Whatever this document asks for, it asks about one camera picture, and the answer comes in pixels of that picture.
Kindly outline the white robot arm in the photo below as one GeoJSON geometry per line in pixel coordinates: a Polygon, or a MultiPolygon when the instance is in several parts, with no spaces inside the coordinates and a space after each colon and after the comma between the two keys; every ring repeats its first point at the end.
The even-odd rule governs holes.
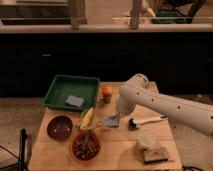
{"type": "Polygon", "coordinates": [[[140,105],[213,136],[213,105],[153,93],[148,86],[148,78],[141,73],[124,82],[119,87],[117,112],[129,115],[140,105]]]}

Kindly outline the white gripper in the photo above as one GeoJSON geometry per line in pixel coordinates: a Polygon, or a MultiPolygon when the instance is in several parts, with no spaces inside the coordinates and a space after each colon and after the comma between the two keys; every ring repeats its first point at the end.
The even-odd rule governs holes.
{"type": "Polygon", "coordinates": [[[116,113],[122,115],[130,115],[136,105],[128,102],[125,98],[120,96],[116,101],[116,113]]]}

